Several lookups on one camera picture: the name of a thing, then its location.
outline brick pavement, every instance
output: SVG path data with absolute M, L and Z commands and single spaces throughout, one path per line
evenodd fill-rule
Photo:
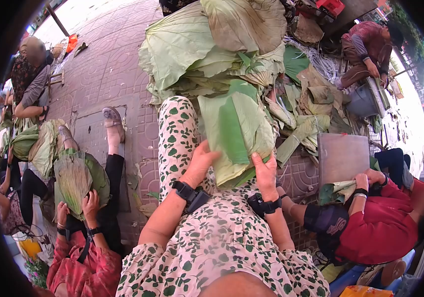
M 95 7 L 91 7 L 88 10 L 92 4 L 101 9 L 92 10 Z M 146 91 L 148 76 L 138 67 L 138 48 L 144 40 L 144 29 L 161 18 L 162 13 L 155 0 L 106 3 L 69 0 L 56 9 L 56 14 L 71 34 L 80 34 L 79 43 L 86 42 L 89 47 L 75 58 L 73 55 L 66 57 L 65 85 L 53 86 L 48 118 L 65 120 L 81 149 L 87 149 L 104 164 L 108 148 L 101 110 L 106 105 L 117 107 L 125 116 L 128 131 L 118 220 L 122 239 L 134 245 L 146 217 L 138 212 L 133 193 L 136 192 L 143 203 L 149 203 L 156 199 L 146 193 L 159 191 L 157 113 L 147 104 L 150 99 Z M 51 18 L 34 35 L 53 44 L 63 38 Z M 143 179 L 138 188 L 132 190 L 126 186 L 125 179 L 137 174 L 135 163 L 140 165 Z M 294 197 L 307 193 L 309 185 L 317 187 L 317 169 L 309 159 L 297 153 L 290 159 L 286 172 L 279 174 L 283 176 L 281 181 L 285 189 Z M 297 246 L 304 247 L 303 229 L 293 222 L 289 227 L 291 233 L 298 236 L 295 238 Z

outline metal sheet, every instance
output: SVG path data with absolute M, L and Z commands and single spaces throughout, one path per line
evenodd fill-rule
M 320 133 L 319 187 L 323 184 L 350 181 L 369 168 L 369 143 L 367 136 Z

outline gray sleeve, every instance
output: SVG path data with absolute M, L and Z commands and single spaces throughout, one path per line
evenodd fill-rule
M 411 175 L 408 170 L 407 164 L 405 161 L 403 162 L 403 185 L 405 188 L 409 189 L 411 187 L 411 183 L 413 182 L 413 175 Z
M 354 44 L 355 50 L 361 56 L 362 61 L 365 61 L 369 58 L 369 54 L 367 53 L 367 49 L 365 48 L 365 45 L 363 44 L 362 38 L 354 34 L 351 36 L 352 44 Z
M 34 102 L 37 101 L 45 84 L 47 83 L 47 77 L 49 73 L 50 65 L 46 65 L 44 69 L 42 69 L 39 74 L 37 74 L 31 84 L 27 86 L 22 99 L 24 108 L 31 106 L 34 104 Z

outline wooden stool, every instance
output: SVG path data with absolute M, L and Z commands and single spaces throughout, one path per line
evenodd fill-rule
M 56 81 L 52 81 L 52 78 L 57 77 L 57 76 L 61 76 L 61 79 L 56 80 Z M 52 97 L 50 95 L 51 86 L 54 85 L 54 84 L 58 84 L 58 83 L 61 83 L 61 86 L 63 86 L 65 84 L 64 76 L 65 76 L 64 69 L 62 69 L 62 71 L 60 73 L 49 75 L 49 78 L 47 79 L 47 84 L 46 84 L 46 86 L 49 87 L 49 102 L 52 99 Z

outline gray bucket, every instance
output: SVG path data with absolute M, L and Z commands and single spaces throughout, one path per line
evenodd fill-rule
M 352 100 L 346 105 L 346 108 L 356 116 L 367 117 L 379 113 L 375 105 L 374 94 L 367 84 L 359 86 L 357 90 L 349 94 L 349 96 Z

